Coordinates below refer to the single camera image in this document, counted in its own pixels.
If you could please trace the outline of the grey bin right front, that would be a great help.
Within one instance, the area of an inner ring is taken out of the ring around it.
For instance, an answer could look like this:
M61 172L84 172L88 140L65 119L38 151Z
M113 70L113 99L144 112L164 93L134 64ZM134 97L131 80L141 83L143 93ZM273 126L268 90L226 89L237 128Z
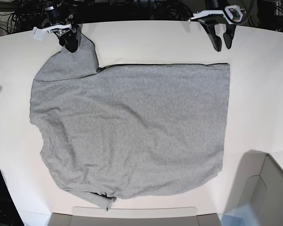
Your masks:
M242 156L219 218L223 226L283 226L283 169L272 155Z

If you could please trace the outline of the grey tray front centre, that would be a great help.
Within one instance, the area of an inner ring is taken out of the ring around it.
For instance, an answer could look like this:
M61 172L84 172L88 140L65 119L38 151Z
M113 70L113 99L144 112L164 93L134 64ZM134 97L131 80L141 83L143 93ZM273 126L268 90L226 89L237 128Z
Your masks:
M195 207L110 209L73 207L72 214L53 213L49 226L220 226L216 213L198 215Z

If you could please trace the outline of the grey T-shirt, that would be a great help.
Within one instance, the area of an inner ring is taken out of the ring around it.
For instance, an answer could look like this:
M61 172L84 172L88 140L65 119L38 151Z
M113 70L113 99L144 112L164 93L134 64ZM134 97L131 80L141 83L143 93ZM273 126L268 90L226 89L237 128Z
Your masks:
M229 64L99 67L83 36L36 74L30 122L59 189L109 210L116 199L197 188L222 170Z

